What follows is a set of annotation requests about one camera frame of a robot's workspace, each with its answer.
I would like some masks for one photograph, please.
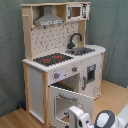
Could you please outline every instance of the oven window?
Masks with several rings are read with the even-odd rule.
[[[81,7],[72,7],[72,17],[80,16]]]

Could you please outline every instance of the knob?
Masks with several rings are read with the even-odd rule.
[[[72,68],[72,71],[73,71],[73,72],[77,72],[77,67],[73,67],[73,68]]]
[[[59,76],[60,76],[60,74],[58,74],[58,73],[55,73],[55,74],[54,74],[54,78],[55,78],[55,79],[58,79]]]

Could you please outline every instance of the toy kitchen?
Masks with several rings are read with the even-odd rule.
[[[92,118],[105,49],[86,45],[90,2],[22,4],[26,109],[45,128],[68,128],[71,106]]]

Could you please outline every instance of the wall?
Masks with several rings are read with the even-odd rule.
[[[32,53],[34,58],[53,52],[65,51],[70,42],[71,35],[78,33],[79,22],[69,22],[34,28],[31,32]],[[73,38],[73,43],[78,46],[78,36]]]

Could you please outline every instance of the oven door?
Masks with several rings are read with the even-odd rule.
[[[49,88],[49,110],[50,124],[56,128],[69,126],[66,112],[72,106],[81,108],[84,112],[93,115],[94,99],[79,93],[62,88],[50,86]]]

